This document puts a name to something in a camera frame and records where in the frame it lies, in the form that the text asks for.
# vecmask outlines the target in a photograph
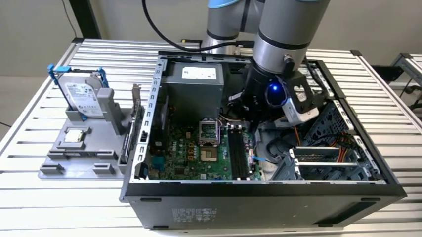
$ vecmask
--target white label sticker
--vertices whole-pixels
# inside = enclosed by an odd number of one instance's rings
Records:
[[[172,208],[173,222],[213,222],[216,208]]]
[[[92,87],[81,83],[65,84],[77,111],[86,117],[102,116],[102,111]]]
[[[216,80],[216,69],[215,68],[184,67],[183,72],[181,72],[181,78]]]

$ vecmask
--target blue drive bracket handle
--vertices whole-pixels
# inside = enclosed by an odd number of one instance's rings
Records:
[[[96,71],[89,71],[89,70],[72,69],[69,66],[57,66],[57,68],[54,70],[53,69],[53,64],[49,64],[46,69],[48,69],[48,74],[50,75],[53,84],[58,87],[60,92],[61,92],[61,94],[64,96],[64,99],[65,99],[65,102],[68,104],[69,110],[73,110],[73,109],[72,109],[70,103],[69,103],[69,101],[68,101],[68,99],[65,97],[64,91],[62,91],[60,83],[58,83],[58,78],[57,78],[64,73],[93,73],[93,72],[96,72],[96,73],[100,74],[100,77],[101,77],[101,80],[100,80],[101,86],[104,88],[109,88],[108,81],[106,81],[106,76],[105,76],[105,71],[104,71],[102,67],[98,67],[98,69]],[[88,117],[82,113],[80,113],[80,114],[81,114],[81,120],[85,121]]]
[[[65,66],[58,66],[58,67],[57,67],[57,70],[54,70],[54,69],[53,69],[53,64],[49,64],[48,67],[46,67],[46,69],[48,69],[48,74],[50,75],[53,84],[58,87],[58,89],[60,89],[60,91],[61,91],[61,94],[62,94],[64,99],[65,99],[66,104],[68,104],[68,109],[69,109],[69,110],[73,110],[73,109],[72,109],[72,106],[70,106],[70,103],[69,103],[69,101],[66,100],[66,97],[65,97],[64,91],[62,91],[62,89],[61,89],[61,86],[60,86],[60,84],[58,84],[58,79],[57,79],[57,77],[56,77],[56,74],[57,74],[57,75],[61,75],[62,73],[70,72],[72,68],[70,68],[70,67],[65,67]]]

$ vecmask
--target label on power supply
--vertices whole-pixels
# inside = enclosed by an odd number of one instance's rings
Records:
[[[184,67],[183,71],[181,71],[181,78],[216,80],[216,69],[215,68]]]
[[[102,116],[102,111],[92,87],[81,83],[65,84],[77,111],[86,117]]]

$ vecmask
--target aluminum slotted table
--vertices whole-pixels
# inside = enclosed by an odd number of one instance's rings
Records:
[[[148,84],[164,43],[85,39],[70,44],[57,65],[102,66],[114,100],[132,106],[132,83]],[[241,49],[243,55],[251,51]],[[295,236],[422,236],[422,123],[361,56],[349,51],[308,50],[323,60],[359,120],[404,186],[407,197],[343,229],[296,230]],[[40,180],[37,171],[65,121],[65,100],[46,78],[0,142],[0,235],[88,236],[152,234],[128,204],[117,200],[121,181]],[[289,236],[284,229],[156,231],[170,236]]]

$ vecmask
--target green circuit board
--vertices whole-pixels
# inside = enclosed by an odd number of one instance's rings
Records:
[[[243,135],[245,140],[251,139],[251,136],[245,132]],[[232,180],[227,129],[223,128],[220,130],[220,143],[217,147],[200,147],[197,139],[197,128],[170,127],[162,169],[161,171],[149,170],[150,179]],[[251,174],[249,179],[260,180],[257,163],[256,171]]]

